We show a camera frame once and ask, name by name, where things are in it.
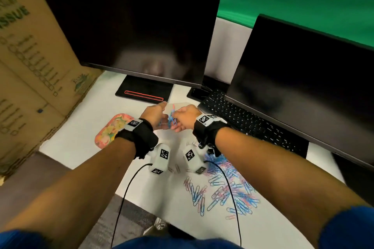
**person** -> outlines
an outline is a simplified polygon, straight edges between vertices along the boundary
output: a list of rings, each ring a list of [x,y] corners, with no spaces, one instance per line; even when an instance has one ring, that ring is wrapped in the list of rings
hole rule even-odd
[[[141,118],[153,128],[166,103],[147,107]],[[177,110],[172,129],[193,129],[201,112]],[[311,162],[281,147],[229,127],[218,130],[216,147],[242,176],[319,248],[374,247],[374,209]],[[109,204],[136,153],[133,142],[115,138],[68,172],[13,218],[0,234],[0,248],[77,248]],[[222,240],[143,236],[116,248],[215,248],[238,246]]]

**qr code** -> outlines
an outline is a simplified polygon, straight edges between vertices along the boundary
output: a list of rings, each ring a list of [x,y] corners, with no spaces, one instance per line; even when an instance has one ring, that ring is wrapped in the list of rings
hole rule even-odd
[[[205,122],[207,122],[208,120],[209,120],[209,117],[206,116],[206,115],[204,115],[202,118],[199,119],[199,121],[200,121],[201,123],[205,123]]]
[[[197,171],[195,171],[197,174],[202,174],[206,170],[205,167],[200,167]]]
[[[168,157],[169,157],[169,152],[168,152],[168,151],[165,151],[164,149],[161,149],[160,157],[163,157],[164,159],[168,159]]]
[[[155,168],[154,170],[152,170],[152,172],[153,172],[153,173],[156,173],[156,174],[161,174],[161,173],[163,173],[162,170],[159,170],[159,169],[157,169],[157,168]]]
[[[135,120],[132,120],[130,121],[129,125],[131,125],[132,127],[136,127],[138,126],[139,122],[135,121]]]
[[[188,153],[185,154],[185,156],[187,160],[190,161],[195,156],[195,154],[193,153],[192,150],[189,150]]]

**person's right hand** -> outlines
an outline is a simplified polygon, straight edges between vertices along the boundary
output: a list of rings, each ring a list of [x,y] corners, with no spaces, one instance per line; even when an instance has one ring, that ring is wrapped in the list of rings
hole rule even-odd
[[[178,120],[178,123],[172,125],[171,129],[175,132],[181,132],[185,129],[193,129],[196,117],[199,115],[201,115],[201,111],[193,104],[184,106],[171,115]]]

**person's right arm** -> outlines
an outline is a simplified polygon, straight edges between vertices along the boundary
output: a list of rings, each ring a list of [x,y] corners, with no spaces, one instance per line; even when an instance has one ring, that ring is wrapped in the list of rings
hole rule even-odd
[[[201,112],[194,106],[173,114],[176,132],[193,129]],[[229,127],[218,131],[217,148],[241,175],[317,248],[322,228],[351,206],[369,206],[344,183],[279,146]]]

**paper clip in hand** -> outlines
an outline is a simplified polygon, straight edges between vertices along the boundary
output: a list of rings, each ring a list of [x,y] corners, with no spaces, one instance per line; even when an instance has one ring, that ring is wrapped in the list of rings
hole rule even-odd
[[[171,113],[169,115],[169,129],[171,128],[171,125],[175,125],[176,124],[176,118],[173,118],[171,115],[175,112],[175,106],[173,104],[173,109],[171,110]]]

